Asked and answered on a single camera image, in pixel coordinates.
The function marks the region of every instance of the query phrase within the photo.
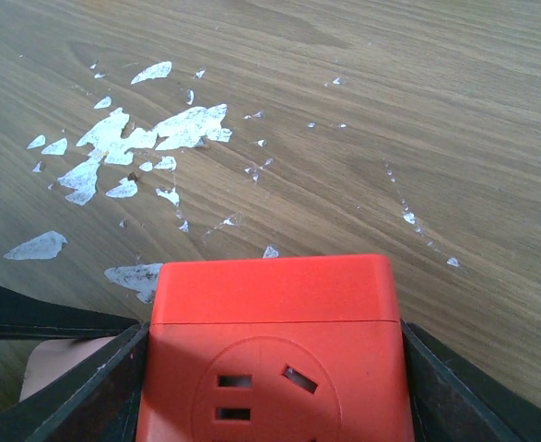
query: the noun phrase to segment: white paint flake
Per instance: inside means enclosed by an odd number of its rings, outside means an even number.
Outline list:
[[[139,169],[143,170],[144,172],[150,172],[153,170],[153,163],[150,163],[149,161],[143,163],[141,166],[139,166]]]
[[[137,193],[137,183],[134,180],[129,180],[125,177],[119,182],[121,184],[107,191],[106,196],[111,198],[131,198]]]
[[[257,111],[254,115],[246,115],[243,117],[244,120],[251,120],[252,118],[262,118],[264,117],[264,112],[262,110]]]
[[[401,202],[401,208],[402,208],[401,214],[402,214],[403,219],[413,227],[414,232],[416,232],[420,237],[422,237],[426,241],[426,244],[428,245],[428,247],[431,247],[437,253],[444,255],[445,253],[441,250],[441,248],[439,248],[433,240],[429,239],[429,236],[421,227],[421,223],[419,222],[418,217],[416,216],[416,214],[412,212],[406,199],[401,194],[401,191],[399,190],[399,187],[397,185],[397,180],[395,179],[393,170],[391,169],[389,162],[385,160],[384,166],[386,167],[389,180],[391,180],[395,189],[397,190],[397,195],[399,196],[399,200]],[[461,267],[458,259],[454,257],[449,257],[446,263],[448,265],[451,265],[452,267],[457,267],[457,268]]]
[[[223,220],[221,223],[222,226],[238,226],[243,220],[243,214],[237,213],[233,214]]]
[[[221,128],[221,122],[227,114],[227,104],[218,104],[211,108],[196,106],[174,115],[153,128],[160,137],[167,137],[156,150],[172,150],[180,147],[196,147],[202,144],[201,138],[227,142],[231,130]]]
[[[458,260],[456,258],[454,258],[453,256],[451,258],[449,258],[446,263],[448,265],[451,265],[452,267],[460,267],[461,266],[461,264],[458,262]]]
[[[67,138],[62,138],[42,150],[43,155],[63,155],[67,149]]]
[[[152,80],[155,78],[165,78],[171,72],[171,62],[161,62],[154,64],[146,68],[143,72],[140,72],[131,80],[131,84],[134,85],[141,81]]]
[[[137,299],[151,304],[158,286],[159,270],[163,264],[139,264],[127,267],[113,267],[104,275],[114,284],[136,291]]]
[[[165,198],[176,207],[180,205],[180,195],[176,192],[176,188],[164,191],[162,189],[156,189],[156,195]]]
[[[154,166],[154,169],[175,170],[176,158],[174,157],[162,157],[161,161]]]
[[[194,73],[193,78],[202,78],[203,76],[205,76],[205,72],[205,67],[199,67],[198,70]]]
[[[100,158],[91,157],[87,161],[75,166],[63,177],[58,178],[62,186],[75,190],[65,197],[67,201],[84,205],[92,199],[92,196],[96,193],[99,166]]]
[[[266,247],[266,250],[264,250],[264,256],[262,258],[278,258],[279,256],[280,253],[278,253],[276,246],[274,244],[270,244],[268,247]]]
[[[108,108],[112,104],[112,99],[110,97],[104,97],[101,99],[96,105],[94,106],[94,109],[104,109]]]
[[[54,230],[43,233],[9,251],[4,258],[7,260],[50,260],[59,254],[64,244],[65,237]]]
[[[45,135],[39,135],[34,140],[32,140],[27,147],[27,149],[34,149],[35,147],[41,147],[42,145],[45,145]]]
[[[42,163],[42,161],[39,161],[32,171],[35,173],[41,173],[43,169],[44,164]]]
[[[416,224],[416,215],[413,212],[404,212],[403,219],[405,219],[405,221],[411,225]]]

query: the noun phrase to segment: wood grain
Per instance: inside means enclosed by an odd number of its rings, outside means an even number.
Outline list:
[[[165,60],[169,78],[130,86]],[[104,196],[147,154],[101,167],[83,207],[47,190],[84,160],[74,145],[108,115],[92,109],[105,95],[149,128],[187,109],[188,88],[194,105],[227,103],[234,131],[174,153],[190,233],[154,193],[169,172],[145,174],[132,199]],[[29,141],[63,129],[65,155],[31,173]],[[270,157],[254,184],[244,168]],[[235,213],[240,226],[204,237]],[[3,259],[48,230],[68,240],[56,259]],[[270,243],[386,253],[407,320],[541,406],[541,1],[0,0],[1,285],[146,320],[106,268],[255,258]],[[0,411],[30,349],[0,343]]]

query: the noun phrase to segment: orange plastic casing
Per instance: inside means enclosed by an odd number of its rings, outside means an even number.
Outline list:
[[[136,440],[413,441],[389,260],[165,264]]]

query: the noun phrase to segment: wooden table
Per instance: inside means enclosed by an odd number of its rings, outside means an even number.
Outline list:
[[[167,78],[131,86],[164,61]],[[48,190],[109,112],[149,130],[191,107],[188,89],[228,105],[227,143],[134,150],[83,206]],[[27,149],[40,134],[65,154]],[[137,171],[161,155],[175,173]],[[131,172],[135,196],[105,196]],[[181,219],[156,195],[174,183]],[[56,258],[3,257],[51,230]],[[0,0],[0,285],[147,320],[106,269],[270,244],[386,253],[405,319],[541,406],[541,2]],[[0,411],[32,346],[0,343]]]

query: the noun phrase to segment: plug slot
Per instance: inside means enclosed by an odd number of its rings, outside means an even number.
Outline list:
[[[217,377],[217,386],[250,389],[252,387],[252,375],[221,375]]]
[[[313,382],[305,375],[295,370],[292,366],[287,366],[282,372],[282,376],[284,376],[291,382],[294,382],[302,389],[307,390],[310,394],[314,394],[317,390],[317,383]]]
[[[218,421],[249,421],[249,408],[217,408],[215,418]]]

